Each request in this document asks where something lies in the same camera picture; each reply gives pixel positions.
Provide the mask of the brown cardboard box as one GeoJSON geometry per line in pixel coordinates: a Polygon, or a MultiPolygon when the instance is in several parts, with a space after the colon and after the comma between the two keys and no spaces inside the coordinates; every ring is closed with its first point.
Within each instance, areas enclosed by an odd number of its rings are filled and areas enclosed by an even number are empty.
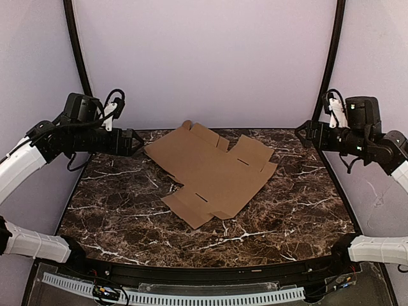
{"type": "Polygon", "coordinates": [[[182,187],[162,201],[190,227],[235,217],[277,169],[274,150],[241,135],[235,146],[207,127],[185,121],[145,147],[145,153],[182,187]]]}

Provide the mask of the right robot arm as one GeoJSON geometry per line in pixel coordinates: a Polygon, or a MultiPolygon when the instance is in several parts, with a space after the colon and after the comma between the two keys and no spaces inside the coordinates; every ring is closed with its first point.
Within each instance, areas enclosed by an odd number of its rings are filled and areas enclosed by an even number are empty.
{"type": "MultiPolygon", "coordinates": [[[[377,98],[342,98],[339,91],[323,95],[329,122],[308,120],[295,129],[304,147],[354,156],[365,166],[377,163],[403,190],[407,189],[407,138],[399,131],[382,132],[377,98]]],[[[339,273],[352,263],[370,261],[407,265],[407,237],[345,234],[331,248],[332,269],[339,273]]]]}

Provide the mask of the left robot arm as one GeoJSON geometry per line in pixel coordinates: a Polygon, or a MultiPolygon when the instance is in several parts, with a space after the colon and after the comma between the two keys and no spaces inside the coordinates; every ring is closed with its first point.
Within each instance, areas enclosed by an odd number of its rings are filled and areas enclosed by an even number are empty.
{"type": "MultiPolygon", "coordinates": [[[[134,129],[113,127],[125,106],[120,89],[106,101],[74,93],[68,95],[64,110],[53,120],[32,127],[17,145],[1,159],[1,200],[6,200],[34,172],[64,154],[74,161],[77,153],[132,156],[144,146],[134,129]]],[[[85,251],[67,236],[52,236],[21,228],[1,219],[1,254],[17,254],[57,263],[75,263],[85,251]]]]}

